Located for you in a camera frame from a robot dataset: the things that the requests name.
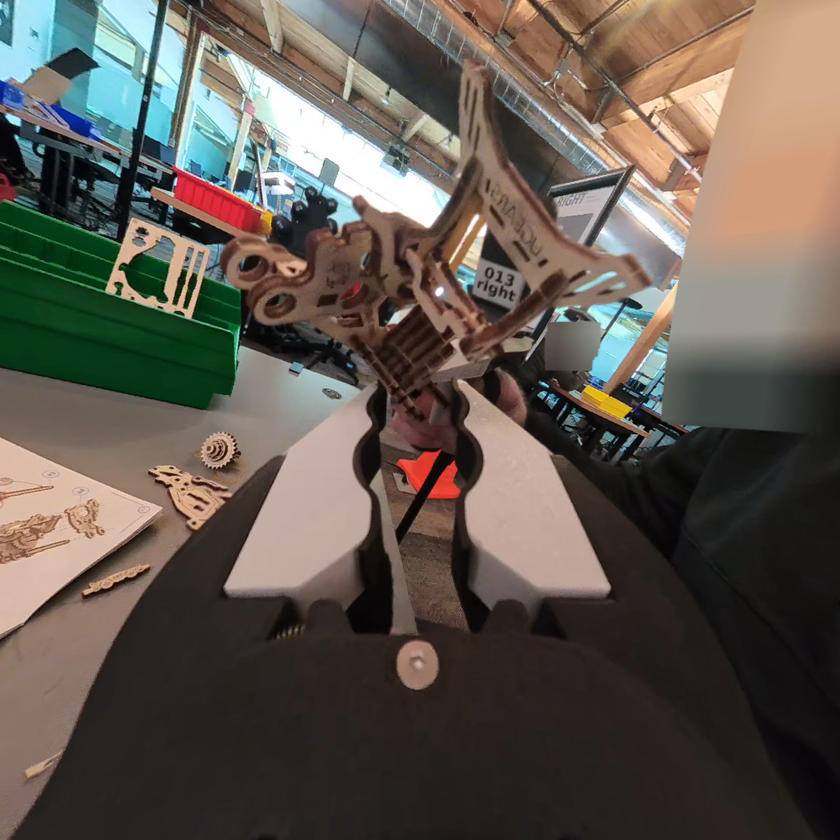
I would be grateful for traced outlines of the open instruction booklet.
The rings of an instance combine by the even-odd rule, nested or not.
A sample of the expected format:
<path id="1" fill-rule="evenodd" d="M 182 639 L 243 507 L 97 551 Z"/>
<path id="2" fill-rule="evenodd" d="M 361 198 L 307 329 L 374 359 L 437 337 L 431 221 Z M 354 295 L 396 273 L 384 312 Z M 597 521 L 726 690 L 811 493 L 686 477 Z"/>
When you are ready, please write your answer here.
<path id="1" fill-rule="evenodd" d="M 2 636 L 162 514 L 5 439 L 1 479 Z"/>

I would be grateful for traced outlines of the person's right hand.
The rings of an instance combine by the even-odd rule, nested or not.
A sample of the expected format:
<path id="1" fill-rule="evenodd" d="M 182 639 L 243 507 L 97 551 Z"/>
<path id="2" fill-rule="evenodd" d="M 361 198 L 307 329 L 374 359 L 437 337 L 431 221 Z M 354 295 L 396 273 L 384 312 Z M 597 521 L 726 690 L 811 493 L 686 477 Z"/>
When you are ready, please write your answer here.
<path id="1" fill-rule="evenodd" d="M 494 369 L 483 376 L 467 381 L 478 393 L 519 426 L 524 426 L 528 417 L 528 406 L 518 384 L 509 373 Z M 410 414 L 403 406 L 394 408 L 393 429 L 411 446 L 420 450 L 440 450 L 454 455 L 457 445 L 457 430 L 445 417 L 439 424 L 430 423 L 436 403 L 431 390 L 423 391 L 415 400 L 421 412 L 420 419 Z"/>

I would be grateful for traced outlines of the wooden stepped gear stack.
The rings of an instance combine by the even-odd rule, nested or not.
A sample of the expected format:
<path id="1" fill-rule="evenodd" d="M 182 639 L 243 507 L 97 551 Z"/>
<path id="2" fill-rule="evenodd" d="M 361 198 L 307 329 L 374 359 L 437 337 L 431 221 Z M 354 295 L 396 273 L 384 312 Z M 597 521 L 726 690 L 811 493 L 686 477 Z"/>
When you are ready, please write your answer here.
<path id="1" fill-rule="evenodd" d="M 224 469 L 241 456 L 237 439 L 228 432 L 208 435 L 198 450 L 198 458 L 208 469 Z"/>

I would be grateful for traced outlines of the silver ventilation duct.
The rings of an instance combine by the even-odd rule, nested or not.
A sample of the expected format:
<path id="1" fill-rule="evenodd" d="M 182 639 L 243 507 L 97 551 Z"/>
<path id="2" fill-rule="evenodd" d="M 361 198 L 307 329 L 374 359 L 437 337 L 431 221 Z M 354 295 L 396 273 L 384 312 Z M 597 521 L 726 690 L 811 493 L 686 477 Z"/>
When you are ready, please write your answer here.
<path id="1" fill-rule="evenodd" d="M 534 192 L 546 195 L 552 187 L 626 168 L 608 162 L 592 136 L 451 3 L 371 2 L 365 32 L 383 54 L 391 84 L 451 133 L 459 132 L 463 65 L 483 66 L 507 154 Z"/>

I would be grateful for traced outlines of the person's right forearm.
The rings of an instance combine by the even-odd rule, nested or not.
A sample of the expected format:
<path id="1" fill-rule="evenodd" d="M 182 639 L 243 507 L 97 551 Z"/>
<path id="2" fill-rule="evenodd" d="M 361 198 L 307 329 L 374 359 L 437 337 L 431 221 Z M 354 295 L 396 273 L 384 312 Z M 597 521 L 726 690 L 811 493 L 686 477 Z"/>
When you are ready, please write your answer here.
<path id="1" fill-rule="evenodd" d="M 570 461 L 627 519 L 671 560 L 702 459 L 691 447 L 673 444 L 635 463 L 593 459 L 549 415 L 528 409 L 524 428 L 550 452 Z"/>

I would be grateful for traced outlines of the green plastic bin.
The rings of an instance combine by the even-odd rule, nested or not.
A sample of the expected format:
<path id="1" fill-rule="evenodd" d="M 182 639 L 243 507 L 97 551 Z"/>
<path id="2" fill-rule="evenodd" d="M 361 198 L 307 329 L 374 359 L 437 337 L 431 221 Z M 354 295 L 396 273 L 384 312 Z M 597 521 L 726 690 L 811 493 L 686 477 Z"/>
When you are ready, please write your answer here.
<path id="1" fill-rule="evenodd" d="M 207 409 L 238 367 L 239 292 L 205 279 L 194 318 L 108 294 L 118 243 L 1 205 L 5 369 Z"/>

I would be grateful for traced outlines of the black framed sign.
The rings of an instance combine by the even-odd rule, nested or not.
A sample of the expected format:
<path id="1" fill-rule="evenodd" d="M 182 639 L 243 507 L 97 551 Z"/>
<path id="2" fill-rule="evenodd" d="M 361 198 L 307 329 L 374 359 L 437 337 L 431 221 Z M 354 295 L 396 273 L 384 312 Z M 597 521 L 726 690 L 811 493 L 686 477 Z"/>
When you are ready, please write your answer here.
<path id="1" fill-rule="evenodd" d="M 632 164 L 552 186 L 547 197 L 562 233 L 579 245 L 594 246 L 636 169 Z"/>

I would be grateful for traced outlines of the wooden buggy side panel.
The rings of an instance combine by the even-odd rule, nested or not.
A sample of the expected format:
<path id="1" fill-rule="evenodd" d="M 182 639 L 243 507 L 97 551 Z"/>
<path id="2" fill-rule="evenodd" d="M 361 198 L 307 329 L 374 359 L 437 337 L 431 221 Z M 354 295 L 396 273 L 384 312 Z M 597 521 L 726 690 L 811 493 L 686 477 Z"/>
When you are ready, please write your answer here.
<path id="1" fill-rule="evenodd" d="M 149 468 L 148 474 L 168 489 L 174 508 L 192 531 L 200 529 L 234 495 L 224 484 L 173 465 Z"/>

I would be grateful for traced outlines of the black light stand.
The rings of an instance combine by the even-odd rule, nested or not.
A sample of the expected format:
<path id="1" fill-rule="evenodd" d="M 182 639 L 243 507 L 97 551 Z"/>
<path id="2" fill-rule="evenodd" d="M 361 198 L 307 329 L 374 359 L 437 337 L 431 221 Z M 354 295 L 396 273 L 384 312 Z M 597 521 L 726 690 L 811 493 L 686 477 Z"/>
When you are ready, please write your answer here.
<path id="1" fill-rule="evenodd" d="M 158 61 L 161 53 L 161 42 L 163 32 L 166 24 L 166 17 L 169 11 L 169 1 L 158 1 L 157 9 L 154 19 L 154 30 L 148 54 L 148 66 L 143 77 L 143 91 L 140 100 L 140 110 L 136 126 L 132 134 L 132 148 L 129 157 L 129 165 L 122 170 L 120 186 L 117 196 L 117 221 L 118 221 L 118 241 L 122 242 L 127 232 L 131 206 L 133 201 L 133 189 L 136 183 L 136 177 L 140 168 L 140 157 L 143 149 L 143 142 L 146 131 L 146 124 L 151 105 L 151 99 L 154 89 L 154 74 L 156 72 Z"/>

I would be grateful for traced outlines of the open cardboard box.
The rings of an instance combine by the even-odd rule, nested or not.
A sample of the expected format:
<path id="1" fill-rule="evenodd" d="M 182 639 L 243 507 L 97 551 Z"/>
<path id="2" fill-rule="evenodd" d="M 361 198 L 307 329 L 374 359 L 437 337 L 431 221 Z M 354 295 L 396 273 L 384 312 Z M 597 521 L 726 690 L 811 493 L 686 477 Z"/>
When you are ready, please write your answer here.
<path id="1" fill-rule="evenodd" d="M 72 82 L 99 68 L 99 63 L 78 47 L 33 70 L 18 86 L 29 96 L 52 105 L 68 93 Z"/>

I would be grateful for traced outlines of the red plastic bin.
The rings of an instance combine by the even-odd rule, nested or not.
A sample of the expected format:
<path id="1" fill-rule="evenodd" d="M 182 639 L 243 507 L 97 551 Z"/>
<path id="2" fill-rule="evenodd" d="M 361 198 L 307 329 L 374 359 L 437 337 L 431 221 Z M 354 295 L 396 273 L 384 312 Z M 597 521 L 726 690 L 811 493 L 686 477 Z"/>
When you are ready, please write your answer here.
<path id="1" fill-rule="evenodd" d="M 173 168 L 173 173 L 176 200 L 248 234 L 270 233 L 270 211 L 178 167 Z"/>

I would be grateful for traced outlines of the slotted laser-cut wooden sheet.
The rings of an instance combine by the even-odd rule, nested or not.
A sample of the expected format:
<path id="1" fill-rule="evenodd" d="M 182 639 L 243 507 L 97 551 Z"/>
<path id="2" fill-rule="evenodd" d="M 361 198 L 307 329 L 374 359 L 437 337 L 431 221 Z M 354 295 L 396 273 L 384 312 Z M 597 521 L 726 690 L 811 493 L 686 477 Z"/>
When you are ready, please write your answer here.
<path id="1" fill-rule="evenodd" d="M 132 284 L 131 266 L 163 242 L 172 245 L 172 254 L 165 271 L 162 289 L 145 294 Z M 208 261 L 208 247 L 133 217 L 129 221 L 114 261 L 105 292 L 147 308 L 193 320 L 203 289 Z"/>

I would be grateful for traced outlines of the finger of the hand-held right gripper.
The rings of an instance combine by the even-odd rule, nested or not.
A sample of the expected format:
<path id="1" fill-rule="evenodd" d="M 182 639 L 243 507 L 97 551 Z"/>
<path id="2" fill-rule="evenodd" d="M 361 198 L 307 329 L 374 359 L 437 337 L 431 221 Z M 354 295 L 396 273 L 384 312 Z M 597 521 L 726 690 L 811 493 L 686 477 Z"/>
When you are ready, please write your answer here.
<path id="1" fill-rule="evenodd" d="M 484 376 L 489 359 L 468 360 L 463 354 L 454 354 L 433 374 L 430 382 L 440 384 L 453 380 L 475 380 Z"/>

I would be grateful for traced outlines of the yellow plastic bin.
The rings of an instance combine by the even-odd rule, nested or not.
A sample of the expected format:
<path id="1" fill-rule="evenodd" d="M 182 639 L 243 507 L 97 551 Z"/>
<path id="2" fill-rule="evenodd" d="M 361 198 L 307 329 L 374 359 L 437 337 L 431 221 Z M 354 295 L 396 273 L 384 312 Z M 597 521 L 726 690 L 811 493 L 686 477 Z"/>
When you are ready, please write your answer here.
<path id="1" fill-rule="evenodd" d="M 582 401 L 594 406 L 599 411 L 619 419 L 624 419 L 628 414 L 630 414 L 630 412 L 633 411 L 633 407 L 631 405 L 628 405 L 590 385 L 586 386 L 582 391 L 581 399 Z"/>

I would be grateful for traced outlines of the wooden buggy model frame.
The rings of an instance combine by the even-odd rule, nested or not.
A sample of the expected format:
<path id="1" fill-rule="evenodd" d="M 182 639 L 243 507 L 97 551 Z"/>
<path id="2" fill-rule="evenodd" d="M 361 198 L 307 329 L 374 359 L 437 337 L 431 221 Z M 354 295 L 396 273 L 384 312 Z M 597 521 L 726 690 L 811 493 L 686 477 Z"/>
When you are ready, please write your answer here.
<path id="1" fill-rule="evenodd" d="M 609 255 L 563 233 L 510 163 L 494 115 L 489 72 L 466 59 L 458 94 L 461 157 L 455 189 L 431 227 L 382 213 L 362 196 L 359 222 L 339 234 L 310 232 L 306 257 L 254 235 L 232 239 L 220 259 L 266 326 L 308 322 L 356 352 L 396 405 L 421 417 L 417 398 L 460 352 L 490 361 L 548 308 L 615 301 L 652 285 L 633 255 Z M 489 322 L 450 265 L 479 217 L 530 294 Z"/>

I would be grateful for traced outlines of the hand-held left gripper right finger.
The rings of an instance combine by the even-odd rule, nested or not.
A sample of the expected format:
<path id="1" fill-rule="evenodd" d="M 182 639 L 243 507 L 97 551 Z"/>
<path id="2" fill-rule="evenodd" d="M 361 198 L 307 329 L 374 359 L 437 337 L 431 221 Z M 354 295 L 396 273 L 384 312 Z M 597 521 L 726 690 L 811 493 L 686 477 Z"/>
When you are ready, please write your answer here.
<path id="1" fill-rule="evenodd" d="M 612 593 L 546 447 L 466 381 L 453 384 L 457 500 L 451 570 L 467 625 L 502 602 L 533 621 L 550 599 Z"/>

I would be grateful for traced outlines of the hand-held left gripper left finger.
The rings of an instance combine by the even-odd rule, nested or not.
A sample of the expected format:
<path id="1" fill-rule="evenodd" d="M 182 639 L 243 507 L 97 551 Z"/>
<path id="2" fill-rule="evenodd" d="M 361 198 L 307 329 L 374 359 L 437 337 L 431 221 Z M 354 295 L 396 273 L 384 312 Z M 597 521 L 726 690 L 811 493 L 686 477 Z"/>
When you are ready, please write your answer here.
<path id="1" fill-rule="evenodd" d="M 348 608 L 382 588 L 382 388 L 366 387 L 291 446 L 224 585 L 230 597 L 285 596 L 307 611 Z"/>

